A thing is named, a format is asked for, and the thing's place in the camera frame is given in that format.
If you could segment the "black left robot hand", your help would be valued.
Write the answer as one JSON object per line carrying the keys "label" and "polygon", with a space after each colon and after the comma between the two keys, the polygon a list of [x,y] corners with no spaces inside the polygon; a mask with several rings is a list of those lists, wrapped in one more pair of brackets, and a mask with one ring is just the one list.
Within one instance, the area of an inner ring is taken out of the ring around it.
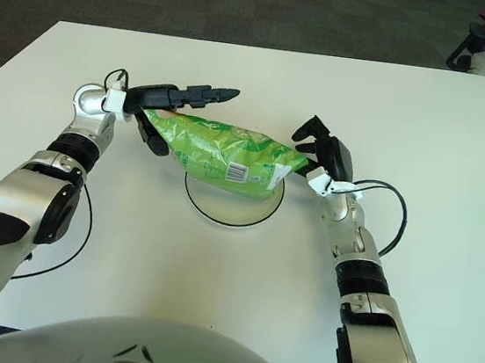
{"label": "black left robot hand", "polygon": [[227,102],[236,98],[239,90],[213,88],[211,85],[188,86],[180,90],[175,84],[158,84],[132,87],[127,90],[123,112],[134,116],[138,132],[149,150],[157,156],[167,156],[169,144],[149,122],[145,110],[175,112],[186,105],[202,108],[207,104]]}

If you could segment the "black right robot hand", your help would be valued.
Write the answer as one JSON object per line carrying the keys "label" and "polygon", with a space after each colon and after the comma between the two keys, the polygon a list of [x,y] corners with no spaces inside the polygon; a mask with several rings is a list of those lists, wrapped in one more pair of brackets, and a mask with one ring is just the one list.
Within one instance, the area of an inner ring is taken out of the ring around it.
{"label": "black right robot hand", "polygon": [[329,174],[331,180],[352,182],[353,167],[351,152],[330,131],[316,115],[293,132],[291,140],[300,142],[295,149],[301,154],[314,155],[308,164],[296,171],[302,177],[319,168]]}

